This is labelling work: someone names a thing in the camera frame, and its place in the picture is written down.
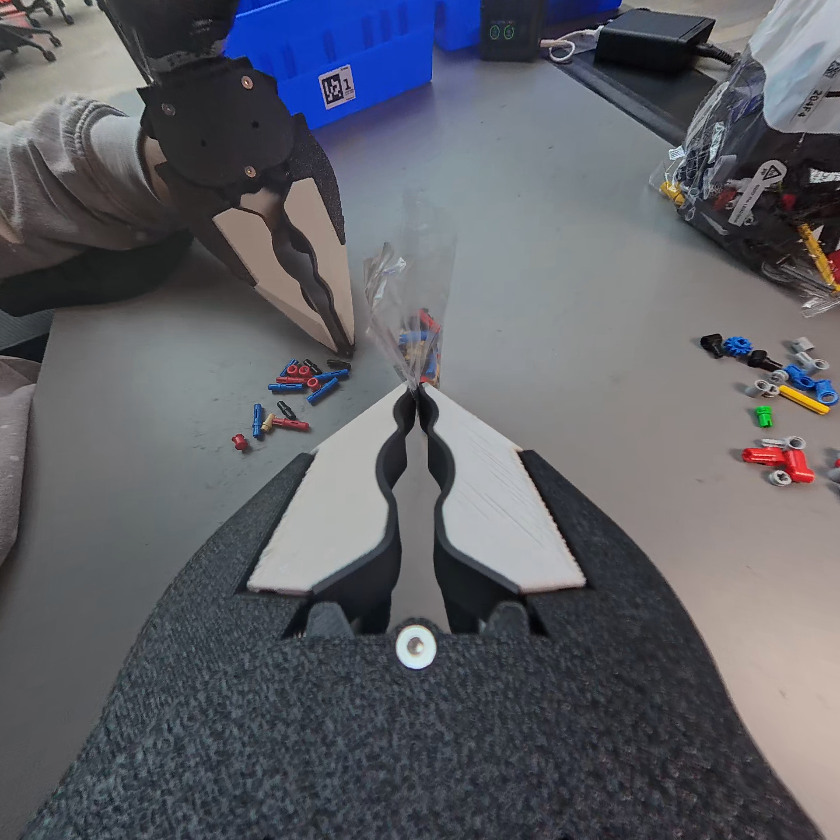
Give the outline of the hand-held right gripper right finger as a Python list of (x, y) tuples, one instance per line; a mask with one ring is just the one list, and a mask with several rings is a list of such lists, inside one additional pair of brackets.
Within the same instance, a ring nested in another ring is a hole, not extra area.
[(417, 391), (434, 507), (434, 572), (453, 634), (476, 634), (506, 602), (585, 588), (523, 449), (431, 385)]

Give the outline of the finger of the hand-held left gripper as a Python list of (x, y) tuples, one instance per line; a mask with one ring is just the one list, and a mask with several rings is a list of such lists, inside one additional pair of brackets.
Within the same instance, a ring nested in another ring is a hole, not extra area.
[(344, 352), (344, 246), (324, 206), (286, 206), (287, 224), (271, 232), (253, 211), (213, 218), (255, 281), (289, 320), (332, 351)]
[(256, 225), (245, 237), (243, 261), (258, 294), (324, 346), (354, 351), (347, 248), (316, 181), (292, 183), (284, 202), (265, 187), (239, 207), (259, 215), (266, 229)]

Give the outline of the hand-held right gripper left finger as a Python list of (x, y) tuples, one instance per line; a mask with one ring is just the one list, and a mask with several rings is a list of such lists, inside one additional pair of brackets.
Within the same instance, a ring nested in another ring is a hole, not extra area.
[(403, 556), (394, 488), (416, 415), (399, 385), (311, 451), (246, 573), (248, 605), (282, 613), (280, 635), (302, 631), (320, 604), (359, 635), (387, 631)]

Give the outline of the small toy pins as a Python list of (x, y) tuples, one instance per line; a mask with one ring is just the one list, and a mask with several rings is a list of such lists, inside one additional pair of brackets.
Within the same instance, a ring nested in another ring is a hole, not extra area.
[(340, 390), (352, 371), (353, 365), (351, 370), (331, 370), (327, 361), (320, 366), (309, 358), (291, 359), (267, 386), (268, 393), (276, 400), (271, 404), (256, 402), (253, 405), (250, 430), (234, 434), (232, 446), (244, 453), (278, 430), (309, 434), (312, 426), (302, 415), (303, 409), (296, 410), (289, 400), (299, 396), (304, 407), (318, 406)]

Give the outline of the small clear plastic bag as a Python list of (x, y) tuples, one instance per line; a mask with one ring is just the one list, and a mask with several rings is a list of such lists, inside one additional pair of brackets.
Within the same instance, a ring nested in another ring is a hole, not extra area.
[(363, 263), (368, 332), (408, 387), (437, 386), (458, 237), (425, 192), (405, 192), (400, 220)]

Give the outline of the person's left forearm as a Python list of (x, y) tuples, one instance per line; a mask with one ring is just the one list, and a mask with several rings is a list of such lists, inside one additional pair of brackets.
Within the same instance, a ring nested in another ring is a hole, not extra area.
[(162, 163), (159, 142), (139, 118), (81, 94), (3, 122), (1, 279), (186, 230), (156, 171)]

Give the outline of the blue plastic bin with tag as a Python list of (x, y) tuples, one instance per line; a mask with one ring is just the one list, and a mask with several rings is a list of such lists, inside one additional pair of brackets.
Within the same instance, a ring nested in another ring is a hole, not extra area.
[(431, 81), (434, 16), (427, 1), (241, 2), (225, 53), (316, 129)]

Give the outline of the black device with green lights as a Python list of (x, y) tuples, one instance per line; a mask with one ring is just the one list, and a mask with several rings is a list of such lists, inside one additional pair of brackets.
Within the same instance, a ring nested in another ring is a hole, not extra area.
[(529, 62), (539, 53), (545, 1), (481, 1), (479, 57)]

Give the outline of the group of assorted toy connectors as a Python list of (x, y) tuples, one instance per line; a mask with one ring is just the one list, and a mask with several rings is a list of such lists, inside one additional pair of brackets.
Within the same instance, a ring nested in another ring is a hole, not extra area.
[(838, 412), (838, 387), (829, 376), (831, 365), (816, 354), (814, 342), (806, 337), (790, 341), (785, 360), (776, 360), (741, 335), (712, 332), (701, 335), (696, 344), (712, 359), (739, 362), (752, 375), (742, 392), (753, 401), (753, 425), (763, 436), (741, 452), (741, 461), (762, 468), (774, 487), (814, 484), (816, 471), (806, 441), (800, 435), (781, 435), (781, 422), (776, 418), (777, 403), (798, 406), (817, 417)]

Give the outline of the person's pale clothing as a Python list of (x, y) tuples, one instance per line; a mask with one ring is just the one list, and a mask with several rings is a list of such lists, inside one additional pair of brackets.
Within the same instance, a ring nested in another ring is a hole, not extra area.
[(12, 550), (27, 452), (30, 411), (40, 363), (1, 356), (1, 563)]

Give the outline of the black power adapter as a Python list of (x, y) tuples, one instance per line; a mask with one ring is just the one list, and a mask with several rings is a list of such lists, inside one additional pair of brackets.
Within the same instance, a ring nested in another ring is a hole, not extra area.
[(635, 8), (604, 24), (595, 46), (594, 63), (677, 73), (697, 57), (716, 20), (689, 14)]

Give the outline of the large clear bag of parts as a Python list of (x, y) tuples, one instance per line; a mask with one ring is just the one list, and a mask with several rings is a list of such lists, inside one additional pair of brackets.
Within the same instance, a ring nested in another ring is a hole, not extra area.
[(748, 49), (649, 184), (687, 225), (803, 299), (838, 309), (838, 55), (794, 71), (793, 99)]

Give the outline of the white plastic bag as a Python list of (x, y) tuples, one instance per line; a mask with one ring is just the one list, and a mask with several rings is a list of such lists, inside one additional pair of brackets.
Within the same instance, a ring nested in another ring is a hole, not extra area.
[(778, 1), (749, 40), (763, 115), (784, 133), (839, 134), (839, 2)]

